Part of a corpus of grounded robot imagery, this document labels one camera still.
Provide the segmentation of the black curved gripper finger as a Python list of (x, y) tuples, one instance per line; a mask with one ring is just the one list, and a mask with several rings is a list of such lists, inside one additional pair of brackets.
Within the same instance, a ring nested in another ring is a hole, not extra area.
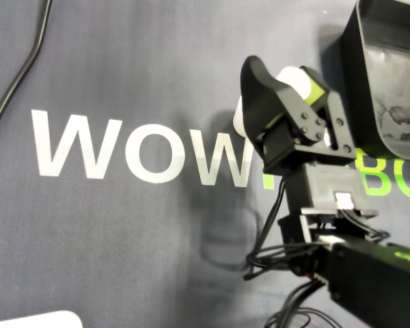
[(305, 102), (310, 93), (308, 76), (300, 68), (286, 68), (284, 80), (274, 78), (264, 62), (249, 56), (241, 68), (243, 124), (249, 140), (258, 147), (264, 132), (281, 118), (297, 127), (322, 120)]

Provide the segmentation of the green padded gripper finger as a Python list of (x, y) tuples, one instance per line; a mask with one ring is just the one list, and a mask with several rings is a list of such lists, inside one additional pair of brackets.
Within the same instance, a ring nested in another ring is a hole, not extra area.
[(331, 148), (343, 152), (354, 152), (355, 146), (341, 96), (313, 68), (301, 66), (300, 69), (307, 75), (310, 82), (310, 93), (305, 102), (325, 121)]

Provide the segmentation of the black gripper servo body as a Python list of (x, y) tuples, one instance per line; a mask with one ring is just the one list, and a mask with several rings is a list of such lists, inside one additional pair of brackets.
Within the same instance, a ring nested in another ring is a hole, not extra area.
[(339, 128), (321, 120), (313, 126), (297, 128), (281, 118), (258, 141), (265, 173), (290, 173), (304, 163), (345, 166), (356, 159), (347, 126)]

